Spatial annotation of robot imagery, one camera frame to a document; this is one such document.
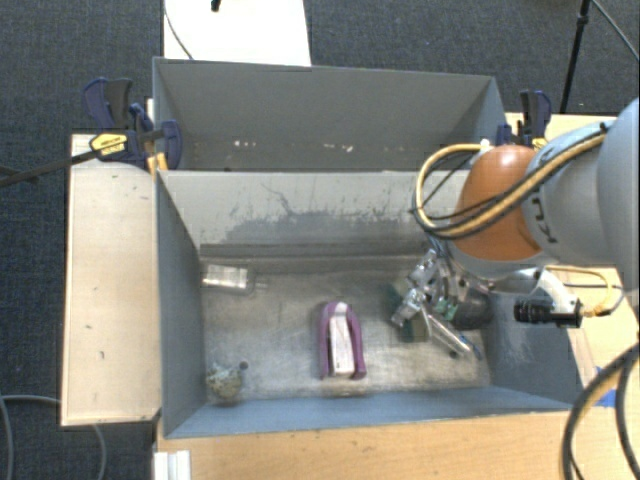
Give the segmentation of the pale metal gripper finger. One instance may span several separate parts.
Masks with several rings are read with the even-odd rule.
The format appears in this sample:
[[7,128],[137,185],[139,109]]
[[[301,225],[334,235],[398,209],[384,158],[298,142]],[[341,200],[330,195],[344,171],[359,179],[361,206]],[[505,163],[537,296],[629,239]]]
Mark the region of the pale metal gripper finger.
[[425,324],[429,338],[435,338],[456,354],[471,354],[472,343],[453,326],[458,306],[448,299],[432,299],[426,303]]
[[410,289],[402,299],[398,308],[391,316],[391,323],[401,332],[401,340],[406,343],[434,342],[447,350],[452,359],[457,354],[451,352],[447,346],[435,338],[429,338],[425,324],[426,303],[433,297],[418,289]]

